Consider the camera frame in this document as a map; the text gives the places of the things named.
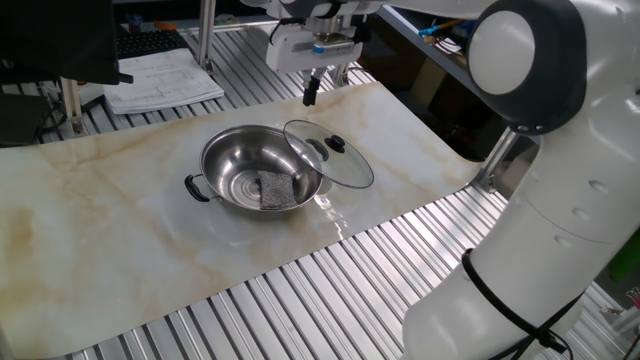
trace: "lid knob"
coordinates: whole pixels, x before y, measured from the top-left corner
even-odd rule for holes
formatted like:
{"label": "lid knob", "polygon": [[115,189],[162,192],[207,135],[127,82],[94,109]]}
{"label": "lid knob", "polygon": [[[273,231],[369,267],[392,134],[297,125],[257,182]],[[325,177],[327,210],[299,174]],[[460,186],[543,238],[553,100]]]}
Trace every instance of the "lid knob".
{"label": "lid knob", "polygon": [[340,154],[344,154],[344,145],[346,143],[340,136],[332,135],[330,138],[324,139],[324,143],[327,144],[327,146],[330,147],[331,150]]}

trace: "stainless steel pot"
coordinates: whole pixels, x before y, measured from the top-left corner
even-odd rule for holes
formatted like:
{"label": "stainless steel pot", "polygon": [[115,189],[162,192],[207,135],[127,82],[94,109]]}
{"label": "stainless steel pot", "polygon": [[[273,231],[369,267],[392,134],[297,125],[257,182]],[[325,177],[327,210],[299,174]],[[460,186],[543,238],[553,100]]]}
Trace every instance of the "stainless steel pot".
{"label": "stainless steel pot", "polygon": [[[225,203],[252,212],[283,213],[301,207],[320,189],[322,174],[301,159],[289,146],[282,131],[259,125],[224,130],[213,136],[200,154],[199,175],[189,175],[185,186],[198,201],[222,198]],[[258,171],[287,174],[293,178],[297,205],[280,210],[260,209]],[[202,176],[213,198],[200,192],[194,178]]]}

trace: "paper document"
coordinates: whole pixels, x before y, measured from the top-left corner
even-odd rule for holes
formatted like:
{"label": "paper document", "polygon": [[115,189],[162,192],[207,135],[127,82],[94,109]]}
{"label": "paper document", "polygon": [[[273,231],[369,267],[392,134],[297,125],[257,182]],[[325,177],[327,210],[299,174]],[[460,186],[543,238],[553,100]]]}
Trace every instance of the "paper document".
{"label": "paper document", "polygon": [[224,96],[188,49],[120,60],[120,72],[133,84],[105,85],[115,114],[131,114],[193,104]]}

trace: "keyboard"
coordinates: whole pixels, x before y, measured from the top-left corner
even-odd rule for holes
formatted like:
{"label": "keyboard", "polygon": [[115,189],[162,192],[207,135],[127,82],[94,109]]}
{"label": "keyboard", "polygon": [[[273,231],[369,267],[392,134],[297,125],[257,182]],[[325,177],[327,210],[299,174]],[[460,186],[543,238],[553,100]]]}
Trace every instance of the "keyboard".
{"label": "keyboard", "polygon": [[155,30],[116,37],[118,58],[128,59],[175,49],[189,48],[176,30]]}

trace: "lid rim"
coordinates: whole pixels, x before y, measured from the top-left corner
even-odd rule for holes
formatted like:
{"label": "lid rim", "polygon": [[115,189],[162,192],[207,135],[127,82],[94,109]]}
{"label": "lid rim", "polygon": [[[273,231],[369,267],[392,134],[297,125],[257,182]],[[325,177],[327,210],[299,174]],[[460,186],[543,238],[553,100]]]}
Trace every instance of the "lid rim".
{"label": "lid rim", "polygon": [[330,132],[330,133],[331,133],[331,134],[333,134],[333,135],[337,135],[337,134],[335,134],[333,131],[331,131],[331,130],[329,130],[329,129],[325,128],[325,127],[324,127],[324,126],[322,126],[322,125],[318,125],[318,124],[316,124],[316,123],[314,123],[314,122],[311,122],[311,121],[308,121],[308,120],[289,120],[289,121],[284,125],[284,127],[283,127],[283,129],[282,129],[282,133],[283,133],[283,135],[284,135],[284,139],[285,139],[285,141],[287,142],[287,145],[289,145],[289,147],[291,148],[291,150],[293,150],[293,152],[294,152],[294,153],[295,153],[295,154],[296,154],[300,159],[302,159],[302,161],[304,161],[307,165],[309,165],[309,166],[310,166],[314,171],[317,171],[317,172],[318,172],[318,173],[320,173],[323,177],[326,177],[327,179],[329,179],[329,180],[333,181],[334,183],[336,183],[336,184],[338,184],[338,185],[341,185],[341,186],[344,186],[344,187],[347,187],[347,188],[351,188],[351,189],[366,189],[366,188],[370,187],[371,185],[373,185],[373,183],[375,182],[375,173],[373,172],[373,168],[371,168],[371,164],[369,164],[369,162],[366,160],[366,158],[365,158],[364,156],[362,156],[362,154],[358,151],[358,149],[356,149],[356,148],[355,148],[353,145],[351,145],[350,143],[347,143],[347,144],[349,144],[349,147],[350,147],[351,149],[353,149],[353,151],[355,151],[355,153],[356,153],[356,154],[358,154],[358,156],[360,156],[360,158],[362,158],[362,159],[364,160],[364,163],[367,165],[367,168],[369,169],[369,173],[371,174],[371,181],[370,181],[367,185],[351,185],[351,184],[346,184],[346,183],[344,183],[344,182],[342,182],[342,181],[338,181],[338,180],[334,179],[334,177],[332,177],[332,176],[329,176],[329,175],[325,174],[325,172],[323,172],[323,171],[321,171],[321,170],[316,169],[316,166],[315,166],[315,165],[314,165],[310,160],[307,160],[307,159],[305,159],[304,157],[300,156],[300,153],[298,153],[298,151],[296,151],[296,149],[293,147],[293,145],[292,145],[292,144],[291,144],[291,142],[289,141],[289,136],[297,137],[296,135],[291,134],[291,133],[289,133],[289,136],[287,136],[287,133],[288,133],[288,132],[287,132],[287,126],[288,126],[289,124],[293,123],[293,122],[303,122],[303,123],[312,124],[312,125],[315,125],[315,126],[317,126],[317,127],[322,128],[322,129],[325,129],[326,131]]}

